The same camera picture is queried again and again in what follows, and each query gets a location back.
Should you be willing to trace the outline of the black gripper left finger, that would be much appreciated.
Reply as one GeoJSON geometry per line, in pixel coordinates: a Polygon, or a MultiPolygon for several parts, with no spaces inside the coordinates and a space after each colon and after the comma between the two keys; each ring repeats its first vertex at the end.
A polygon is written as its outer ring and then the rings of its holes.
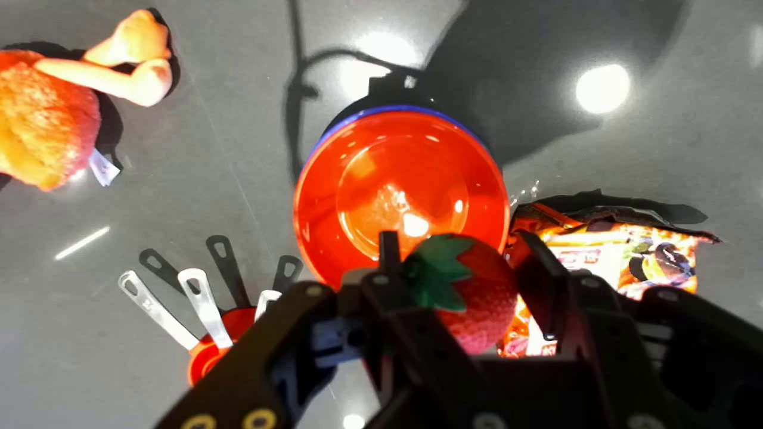
{"type": "Polygon", "coordinates": [[[380,233],[380,261],[355,290],[368,327],[362,359],[380,393],[366,429],[473,429],[474,365],[440,316],[414,300],[395,230],[380,233]]]}

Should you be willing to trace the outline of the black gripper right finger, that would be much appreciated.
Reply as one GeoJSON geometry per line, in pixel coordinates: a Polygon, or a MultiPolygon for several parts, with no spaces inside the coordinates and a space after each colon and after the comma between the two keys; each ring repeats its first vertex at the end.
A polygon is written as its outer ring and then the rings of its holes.
{"type": "Polygon", "coordinates": [[[569,271],[548,245],[520,230],[510,254],[517,289],[564,359],[583,363],[610,429],[675,429],[652,358],[619,294],[590,271],[569,271]]]}

